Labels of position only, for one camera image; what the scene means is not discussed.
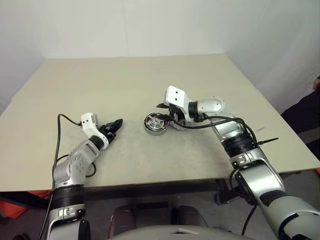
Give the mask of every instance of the white wall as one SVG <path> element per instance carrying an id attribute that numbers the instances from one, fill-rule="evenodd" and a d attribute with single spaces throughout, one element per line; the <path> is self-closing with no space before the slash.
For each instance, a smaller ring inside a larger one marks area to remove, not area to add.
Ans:
<path id="1" fill-rule="evenodd" d="M 228 53 L 282 112 L 320 73 L 319 0 L 0 0 L 0 113 L 45 58 Z"/>

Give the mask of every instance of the orange fabric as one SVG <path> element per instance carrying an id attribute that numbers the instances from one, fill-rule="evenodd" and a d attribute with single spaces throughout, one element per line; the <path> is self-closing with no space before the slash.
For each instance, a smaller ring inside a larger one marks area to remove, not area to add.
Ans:
<path id="1" fill-rule="evenodd" d="M 49 190 L 45 191 L 29 191 L 29 193 L 43 197 L 50 193 Z M 6 217 L 17 219 L 21 214 L 23 214 L 27 208 L 23 206 L 18 206 L 5 201 L 0 201 L 0 209 Z"/>

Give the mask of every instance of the person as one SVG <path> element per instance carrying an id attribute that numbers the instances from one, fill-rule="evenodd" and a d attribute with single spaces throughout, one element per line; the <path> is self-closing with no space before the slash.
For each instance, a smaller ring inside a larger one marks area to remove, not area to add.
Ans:
<path id="1" fill-rule="evenodd" d="M 320 160 L 320 76 L 313 81 L 314 91 L 281 116 Z"/>

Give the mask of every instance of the table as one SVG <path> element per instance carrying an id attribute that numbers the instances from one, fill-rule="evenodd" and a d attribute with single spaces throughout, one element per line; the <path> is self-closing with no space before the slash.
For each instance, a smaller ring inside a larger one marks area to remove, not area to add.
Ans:
<path id="1" fill-rule="evenodd" d="M 243 118 L 274 168 L 292 172 L 319 161 L 226 54 L 132 58 L 47 59 L 0 116 L 0 191 L 51 188 L 57 114 L 75 121 L 87 112 L 100 123 L 123 118 L 116 139 L 96 160 L 86 187 L 227 178 L 229 158 L 211 129 L 151 136 L 143 121 L 169 85 L 193 100 L 219 96 Z M 86 135 L 62 118 L 60 156 Z"/>

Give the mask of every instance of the floor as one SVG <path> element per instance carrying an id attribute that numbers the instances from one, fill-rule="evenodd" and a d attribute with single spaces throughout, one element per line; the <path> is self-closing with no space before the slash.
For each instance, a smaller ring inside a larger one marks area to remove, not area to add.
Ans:
<path id="1" fill-rule="evenodd" d="M 284 179 L 284 182 L 289 194 L 301 197 L 319 209 L 320 178 L 314 170 L 293 174 Z M 168 202 L 169 207 L 188 205 L 196 208 L 211 228 L 241 233 L 243 224 L 252 207 L 242 199 L 226 205 L 216 205 L 214 195 L 215 192 L 193 192 L 87 201 L 85 218 L 90 222 L 91 238 L 93 240 L 104 240 L 107 238 L 109 221 L 115 208 L 122 205 L 135 206 L 136 203 Z M 11 240 L 13 236 L 20 233 L 27 233 L 32 240 L 37 239 L 44 215 L 45 211 L 43 210 L 30 209 L 16 220 L 2 220 L 0 222 L 0 239 Z M 136 217 L 139 227 L 169 224 L 170 209 L 139 210 Z M 259 208 L 248 224 L 246 236 L 260 240 L 276 239 Z"/>

